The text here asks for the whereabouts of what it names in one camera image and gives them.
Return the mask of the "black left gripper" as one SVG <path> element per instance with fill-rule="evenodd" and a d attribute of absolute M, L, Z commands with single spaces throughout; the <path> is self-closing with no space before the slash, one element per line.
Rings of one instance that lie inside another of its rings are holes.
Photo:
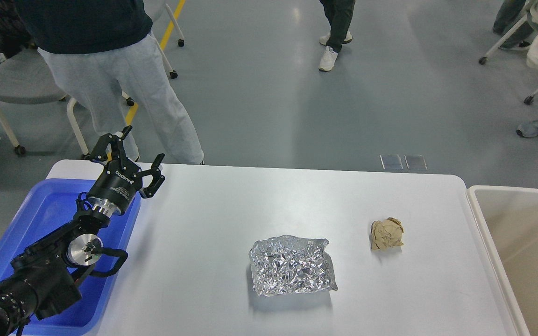
<path fill-rule="evenodd" d="M 141 198 L 152 198 L 166 179 L 161 167 L 165 154 L 158 154 L 146 170 L 128 160 L 124 142 L 132 128 L 126 126 L 121 132 L 100 136 L 94 149 L 85 156 L 91 162 L 109 161 L 87 193 L 87 201 L 94 212 L 105 216 L 117 213 L 121 216 L 137 193 Z M 151 176 L 152 180 L 148 186 L 143 187 L 143 178 L 146 176 Z"/>

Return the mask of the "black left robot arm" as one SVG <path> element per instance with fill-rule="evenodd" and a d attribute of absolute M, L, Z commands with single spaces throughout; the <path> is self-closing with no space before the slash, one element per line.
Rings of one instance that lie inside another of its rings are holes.
<path fill-rule="evenodd" d="M 113 215 L 124 215 L 136 193 L 151 198 L 166 179 L 163 153 L 147 170 L 126 156 L 131 130 L 99 138 L 88 159 L 104 169 L 90 191 L 78 195 L 73 218 L 11 260 L 13 274 L 0 281 L 0 336 L 21 335 L 33 315 L 42 320 L 62 313 L 81 300 L 79 287 L 88 276 L 113 276 L 127 260 L 125 250 L 104 247 L 98 232 Z"/>

